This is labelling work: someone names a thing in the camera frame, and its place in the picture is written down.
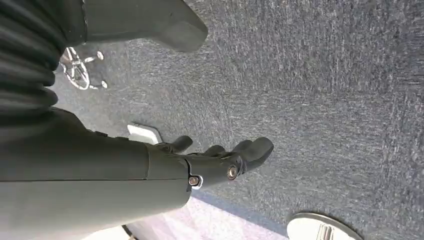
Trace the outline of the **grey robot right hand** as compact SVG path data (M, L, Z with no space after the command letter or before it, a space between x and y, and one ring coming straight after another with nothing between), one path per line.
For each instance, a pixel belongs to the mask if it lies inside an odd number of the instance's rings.
M51 90L66 48L151 39L199 49L208 28L182 0L3 0L0 3L0 237L81 239L184 206L261 166L266 137L185 154L188 136L149 144L86 128Z

